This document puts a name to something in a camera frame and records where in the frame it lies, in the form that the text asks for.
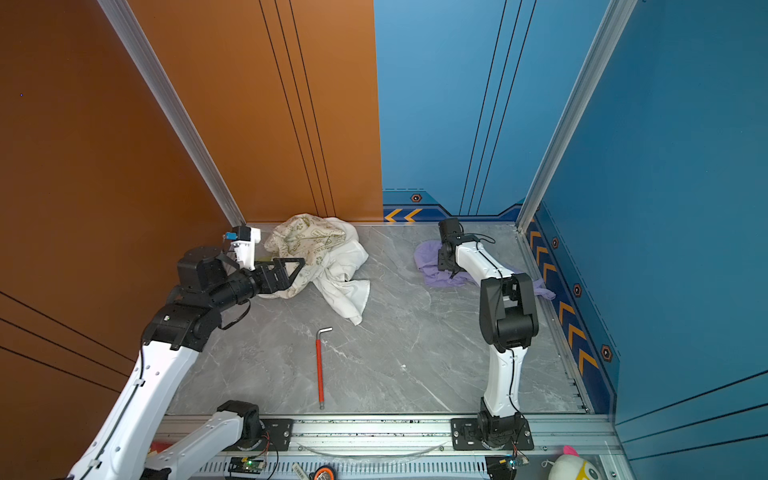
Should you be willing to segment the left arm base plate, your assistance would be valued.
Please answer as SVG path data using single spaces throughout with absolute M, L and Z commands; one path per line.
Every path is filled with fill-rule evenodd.
M 262 419 L 262 431 L 257 440 L 239 441 L 224 449 L 224 452 L 254 452 L 264 450 L 285 452 L 289 450 L 294 420 L 290 418 Z

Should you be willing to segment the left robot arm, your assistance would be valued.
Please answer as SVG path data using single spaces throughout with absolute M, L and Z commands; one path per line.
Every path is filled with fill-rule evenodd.
M 217 247 L 188 251 L 177 263 L 177 287 L 142 334 L 129 379 L 69 478 L 189 479 L 227 447 L 264 444 L 258 406 L 229 400 L 169 450 L 149 454 L 181 381 L 211 334 L 225 329 L 223 313 L 290 288 L 304 265 L 302 258 L 277 257 L 241 268 Z

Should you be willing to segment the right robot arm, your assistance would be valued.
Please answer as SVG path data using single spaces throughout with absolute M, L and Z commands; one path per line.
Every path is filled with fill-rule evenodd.
M 522 367 L 539 333 L 534 282 L 503 266 L 484 247 L 487 239 L 468 233 L 457 218 L 438 223 L 437 266 L 451 275 L 467 273 L 479 286 L 479 328 L 489 346 L 489 373 L 477 415 L 479 441 L 490 449 L 531 450 L 532 432 L 522 413 Z

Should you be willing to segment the purple cloth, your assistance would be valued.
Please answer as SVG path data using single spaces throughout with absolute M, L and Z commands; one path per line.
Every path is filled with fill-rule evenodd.
M 493 257 L 485 248 L 479 236 L 458 235 L 448 238 L 455 245 L 456 262 L 459 272 L 449 278 L 437 268 L 438 250 L 444 241 L 432 240 L 420 244 L 414 253 L 417 269 L 422 273 L 428 286 L 447 288 L 474 283 L 478 287 L 486 279 L 497 279 L 503 299 L 513 304 L 523 304 L 522 294 L 531 293 L 534 297 L 553 300 L 555 293 L 544 286 L 542 280 L 532 280 L 522 270 L 509 268 Z

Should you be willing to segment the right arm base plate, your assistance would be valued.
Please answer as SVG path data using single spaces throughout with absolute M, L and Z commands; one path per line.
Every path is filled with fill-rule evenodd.
M 456 417 L 450 420 L 451 440 L 455 451 L 533 451 L 533 435 L 528 428 L 514 433 L 501 445 L 492 445 L 481 437 L 476 418 Z

